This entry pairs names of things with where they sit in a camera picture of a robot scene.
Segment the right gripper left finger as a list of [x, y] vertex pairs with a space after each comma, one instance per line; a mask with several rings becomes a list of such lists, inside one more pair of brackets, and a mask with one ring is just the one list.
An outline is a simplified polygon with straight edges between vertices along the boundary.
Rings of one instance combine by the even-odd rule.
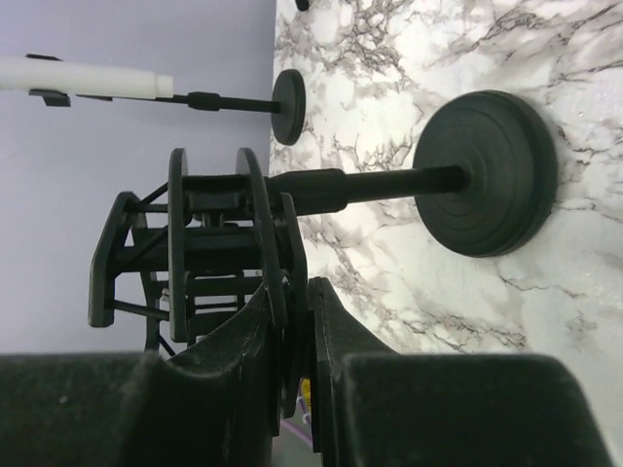
[[282, 288], [196, 344], [1, 359], [5, 466], [267, 466], [279, 432]]

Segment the round-base shock-mount stand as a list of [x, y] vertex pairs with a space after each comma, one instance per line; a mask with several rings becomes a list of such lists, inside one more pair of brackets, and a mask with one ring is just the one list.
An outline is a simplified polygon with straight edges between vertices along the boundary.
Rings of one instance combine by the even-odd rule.
[[302, 216], [354, 203], [414, 198], [420, 218], [444, 247], [463, 256], [510, 253], [543, 225], [557, 191], [557, 158], [540, 116], [498, 90], [461, 95], [427, 122], [409, 169], [347, 174], [338, 168], [265, 176], [242, 148], [233, 175], [192, 176], [173, 151], [168, 178], [145, 198], [117, 195], [95, 248], [88, 321], [119, 311], [147, 318], [146, 345], [193, 343], [209, 313], [240, 310], [262, 291], [269, 327], [287, 354], [310, 336]]

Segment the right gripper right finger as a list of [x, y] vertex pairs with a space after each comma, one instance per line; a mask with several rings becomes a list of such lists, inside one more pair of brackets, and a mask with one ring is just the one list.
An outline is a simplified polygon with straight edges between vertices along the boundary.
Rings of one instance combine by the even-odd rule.
[[313, 448], [326, 466], [610, 466], [572, 373], [541, 354], [392, 350], [309, 285]]

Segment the round-base clip stand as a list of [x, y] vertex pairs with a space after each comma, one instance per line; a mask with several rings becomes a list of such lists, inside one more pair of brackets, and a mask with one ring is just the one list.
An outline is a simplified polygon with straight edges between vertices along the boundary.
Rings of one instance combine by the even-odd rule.
[[309, 0], [295, 0], [295, 3], [300, 12], [305, 12], [310, 8]]

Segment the white microphone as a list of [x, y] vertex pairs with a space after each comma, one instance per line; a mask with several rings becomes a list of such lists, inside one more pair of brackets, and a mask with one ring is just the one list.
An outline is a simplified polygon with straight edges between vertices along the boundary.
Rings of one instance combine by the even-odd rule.
[[144, 99], [174, 95], [173, 78], [153, 71], [6, 55], [1, 56], [1, 89]]

